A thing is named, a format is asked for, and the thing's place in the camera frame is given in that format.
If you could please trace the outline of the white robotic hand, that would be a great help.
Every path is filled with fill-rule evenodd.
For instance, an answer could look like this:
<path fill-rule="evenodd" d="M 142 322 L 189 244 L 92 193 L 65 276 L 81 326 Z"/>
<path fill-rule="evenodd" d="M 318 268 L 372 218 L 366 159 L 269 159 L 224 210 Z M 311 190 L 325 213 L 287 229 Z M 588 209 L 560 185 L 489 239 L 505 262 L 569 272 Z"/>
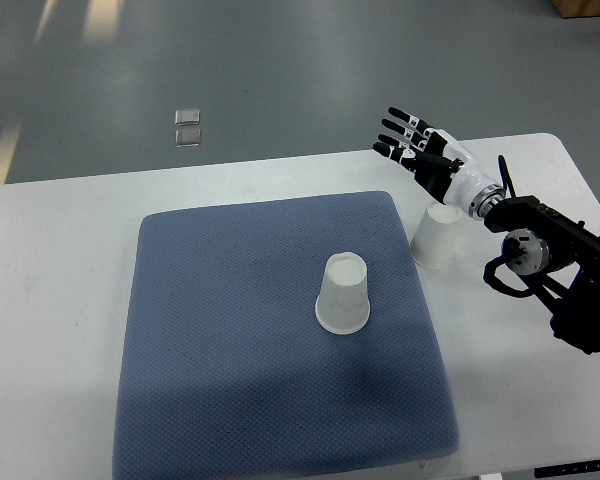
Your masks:
<path fill-rule="evenodd" d="M 389 107 L 388 113 L 402 124 L 383 119 L 382 125 L 403 138 L 379 134 L 373 150 L 400 165 L 411 165 L 415 151 L 415 160 L 424 165 L 416 169 L 415 180 L 432 198 L 459 207 L 473 219 L 484 219 L 504 199 L 504 188 L 484 174 L 475 156 L 448 132 L 432 129 L 396 107 Z"/>

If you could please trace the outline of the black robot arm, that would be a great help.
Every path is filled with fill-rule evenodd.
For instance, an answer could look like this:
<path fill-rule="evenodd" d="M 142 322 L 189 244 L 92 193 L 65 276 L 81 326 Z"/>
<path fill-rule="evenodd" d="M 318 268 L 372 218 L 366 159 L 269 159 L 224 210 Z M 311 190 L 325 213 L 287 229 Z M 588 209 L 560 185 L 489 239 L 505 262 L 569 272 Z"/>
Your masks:
<path fill-rule="evenodd" d="M 456 138 L 396 107 L 373 149 L 411 172 L 442 205 L 459 208 L 504 239 L 483 279 L 513 297 L 535 296 L 551 312 L 555 338 L 587 355 L 600 353 L 600 235 L 538 198 L 515 192 L 504 157 L 500 178 L 485 175 Z"/>

